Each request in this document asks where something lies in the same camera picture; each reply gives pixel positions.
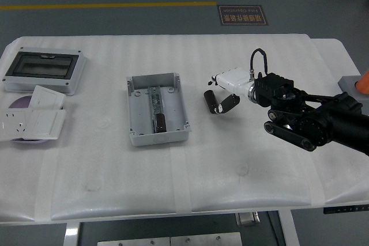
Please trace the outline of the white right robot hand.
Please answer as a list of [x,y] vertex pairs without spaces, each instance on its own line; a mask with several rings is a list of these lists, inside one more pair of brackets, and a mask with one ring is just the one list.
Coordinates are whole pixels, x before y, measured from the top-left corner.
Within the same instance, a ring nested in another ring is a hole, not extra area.
[[240,103],[240,96],[244,96],[255,103],[254,80],[250,79],[248,72],[235,68],[221,74],[213,75],[208,85],[215,84],[231,94],[221,103],[218,103],[212,90],[204,93],[204,98],[212,114],[222,114],[230,111]]

